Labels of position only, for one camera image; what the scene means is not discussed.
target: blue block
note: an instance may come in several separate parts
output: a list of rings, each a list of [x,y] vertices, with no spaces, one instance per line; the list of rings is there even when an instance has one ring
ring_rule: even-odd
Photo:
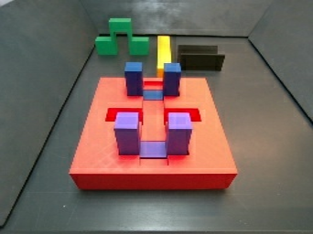
[[[142,72],[142,62],[126,62],[124,71]]]
[[[166,157],[164,142],[140,142],[140,158],[164,159]]]
[[[159,101],[163,99],[162,90],[143,90],[143,100]]]
[[[139,114],[119,112],[114,126],[119,155],[139,155]]]
[[[167,155],[187,155],[193,134],[191,116],[186,112],[170,112],[166,125]]]
[[[179,96],[181,65],[163,64],[163,96]]]
[[[124,78],[127,96],[143,95],[142,62],[126,62]]]
[[[176,62],[163,64],[163,72],[181,73],[181,64]]]

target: purple block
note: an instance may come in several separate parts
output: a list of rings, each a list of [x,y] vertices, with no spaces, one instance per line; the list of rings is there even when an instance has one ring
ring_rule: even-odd
[[[166,157],[164,142],[140,142],[140,158],[163,159]]]
[[[163,96],[179,96],[181,65],[163,64]]]
[[[187,112],[168,113],[168,129],[193,129],[191,116]]]
[[[170,112],[166,126],[167,155],[187,155],[193,134],[191,116],[186,112]]]
[[[139,114],[119,112],[114,126],[119,155],[139,155]]]

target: green block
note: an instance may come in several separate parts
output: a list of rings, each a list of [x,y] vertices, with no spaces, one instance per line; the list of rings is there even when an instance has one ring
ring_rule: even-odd
[[[150,38],[132,37],[130,40],[130,54],[131,55],[148,55],[150,53]]]
[[[95,39],[95,49],[98,55],[118,55],[116,39],[111,37],[98,37]]]
[[[116,33],[126,33],[128,38],[132,37],[132,19],[131,18],[110,18],[108,20],[110,35],[114,37]]]

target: gray floor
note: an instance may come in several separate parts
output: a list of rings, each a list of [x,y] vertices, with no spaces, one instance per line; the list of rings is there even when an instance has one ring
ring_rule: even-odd
[[[120,76],[130,60],[152,76],[152,37],[147,58],[92,53],[4,230],[313,230],[310,122],[246,39],[175,41],[226,54],[222,72],[185,75],[207,77],[239,173],[231,187],[83,192],[67,174],[99,77]]]

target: yellow block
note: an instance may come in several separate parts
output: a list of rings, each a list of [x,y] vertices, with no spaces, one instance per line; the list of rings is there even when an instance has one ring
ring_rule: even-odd
[[[163,64],[171,62],[171,37],[158,36],[156,76],[163,77]]]

